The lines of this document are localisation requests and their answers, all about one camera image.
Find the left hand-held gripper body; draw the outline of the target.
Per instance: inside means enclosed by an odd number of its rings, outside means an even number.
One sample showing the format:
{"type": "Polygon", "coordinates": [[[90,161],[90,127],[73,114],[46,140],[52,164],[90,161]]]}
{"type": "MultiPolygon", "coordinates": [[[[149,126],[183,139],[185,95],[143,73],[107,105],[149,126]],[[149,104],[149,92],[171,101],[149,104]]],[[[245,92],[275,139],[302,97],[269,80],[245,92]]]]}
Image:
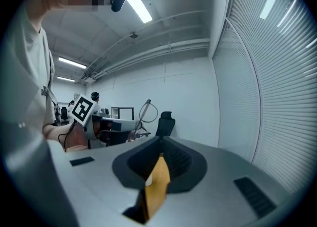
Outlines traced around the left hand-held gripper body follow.
{"type": "Polygon", "coordinates": [[[74,124],[71,130],[71,146],[90,149],[90,141],[96,140],[101,131],[101,110],[99,93],[92,93],[90,98],[80,95],[71,111],[74,124]]]}

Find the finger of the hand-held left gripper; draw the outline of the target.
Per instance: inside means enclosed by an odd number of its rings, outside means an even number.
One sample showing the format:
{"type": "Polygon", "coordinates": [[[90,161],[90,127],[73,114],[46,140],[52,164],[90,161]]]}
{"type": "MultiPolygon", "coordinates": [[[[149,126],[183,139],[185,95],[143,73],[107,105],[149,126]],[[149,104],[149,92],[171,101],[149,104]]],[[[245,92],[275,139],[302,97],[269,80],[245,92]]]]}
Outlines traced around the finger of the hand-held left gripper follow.
{"type": "Polygon", "coordinates": [[[134,130],[138,122],[135,120],[124,120],[103,117],[101,120],[101,130],[111,132],[130,132],[134,130]]]}
{"type": "Polygon", "coordinates": [[[103,131],[100,133],[99,140],[106,144],[106,146],[114,146],[126,143],[129,138],[130,131],[125,132],[111,132],[103,131]]]}

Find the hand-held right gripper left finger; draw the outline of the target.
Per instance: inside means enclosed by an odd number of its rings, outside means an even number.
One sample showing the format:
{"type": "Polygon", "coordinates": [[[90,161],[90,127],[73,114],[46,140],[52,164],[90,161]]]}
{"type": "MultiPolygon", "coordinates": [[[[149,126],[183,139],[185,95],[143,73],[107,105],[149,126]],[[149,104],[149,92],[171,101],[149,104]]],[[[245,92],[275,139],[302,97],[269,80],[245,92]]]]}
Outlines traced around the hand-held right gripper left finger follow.
{"type": "Polygon", "coordinates": [[[112,162],[112,171],[127,188],[143,188],[160,155],[160,139],[146,142],[118,155],[112,162]]]}

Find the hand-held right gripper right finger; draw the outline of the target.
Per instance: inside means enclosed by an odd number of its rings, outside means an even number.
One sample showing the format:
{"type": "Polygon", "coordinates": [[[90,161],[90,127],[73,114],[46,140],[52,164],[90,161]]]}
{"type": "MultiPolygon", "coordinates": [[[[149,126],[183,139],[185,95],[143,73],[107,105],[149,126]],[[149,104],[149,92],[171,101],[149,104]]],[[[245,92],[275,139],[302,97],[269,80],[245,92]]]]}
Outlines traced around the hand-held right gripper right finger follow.
{"type": "Polygon", "coordinates": [[[167,193],[191,191],[205,177],[208,168],[207,160],[196,150],[170,137],[164,137],[162,153],[170,176],[167,193]]]}

